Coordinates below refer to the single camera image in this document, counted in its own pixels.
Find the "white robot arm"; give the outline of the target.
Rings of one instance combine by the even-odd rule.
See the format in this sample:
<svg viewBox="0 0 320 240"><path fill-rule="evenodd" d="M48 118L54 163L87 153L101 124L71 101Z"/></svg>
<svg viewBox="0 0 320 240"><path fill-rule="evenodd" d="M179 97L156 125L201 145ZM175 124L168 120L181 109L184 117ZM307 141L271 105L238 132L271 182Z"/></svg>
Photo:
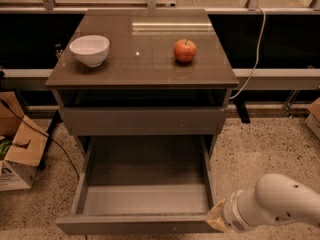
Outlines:
<svg viewBox="0 0 320 240"><path fill-rule="evenodd" d="M244 233L294 222L320 227L320 195L281 174L266 174L253 188L233 192L206 217L206 223L220 232Z"/></svg>

